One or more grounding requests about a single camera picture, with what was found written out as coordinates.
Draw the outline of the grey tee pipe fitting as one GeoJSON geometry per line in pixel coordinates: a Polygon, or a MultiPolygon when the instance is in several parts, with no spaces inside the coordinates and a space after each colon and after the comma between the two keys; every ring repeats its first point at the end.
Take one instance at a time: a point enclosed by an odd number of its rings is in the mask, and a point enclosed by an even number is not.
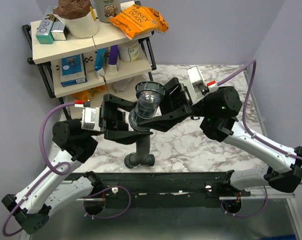
{"type": "Polygon", "coordinates": [[[136,153],[130,153],[124,158],[124,164],[129,169],[137,168],[140,165],[151,167],[155,165],[155,156],[149,154],[144,157],[138,157],[136,153]]]}

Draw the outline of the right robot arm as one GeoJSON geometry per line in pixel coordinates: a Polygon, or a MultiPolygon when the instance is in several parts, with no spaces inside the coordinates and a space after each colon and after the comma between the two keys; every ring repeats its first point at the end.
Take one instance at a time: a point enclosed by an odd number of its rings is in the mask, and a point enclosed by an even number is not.
{"type": "Polygon", "coordinates": [[[143,118],[138,127],[166,132],[187,117],[202,117],[200,128],[209,139],[235,146],[265,163],[260,168],[229,171],[221,183],[225,195],[258,186],[292,193],[301,184],[302,147],[278,144],[251,130],[244,120],[238,120],[243,105],[234,87],[190,77],[185,81],[173,78],[165,86],[156,86],[151,81],[136,86],[138,97],[144,91],[148,99],[152,93],[163,94],[161,115],[143,118]]]}

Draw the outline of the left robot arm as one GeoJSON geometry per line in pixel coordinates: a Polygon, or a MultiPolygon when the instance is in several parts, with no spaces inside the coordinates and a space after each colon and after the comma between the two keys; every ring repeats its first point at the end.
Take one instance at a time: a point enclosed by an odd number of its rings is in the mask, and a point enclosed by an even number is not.
{"type": "Polygon", "coordinates": [[[93,171],[85,173],[70,184],[64,180],[95,152],[95,136],[102,135],[113,142],[139,149],[126,157],[129,167],[153,165],[154,156],[144,143],[150,140],[149,130],[138,126],[152,118],[160,104],[160,97],[149,91],[137,94],[131,102],[106,94],[100,107],[92,107],[89,101],[77,100],[72,106],[82,109],[81,118],[60,121],[53,126],[53,141],[60,151],[49,160],[44,143],[40,149],[46,168],[22,191],[6,195],[2,202],[9,216],[27,234],[38,232],[59,209],[80,198],[104,196],[109,190],[93,171]]]}

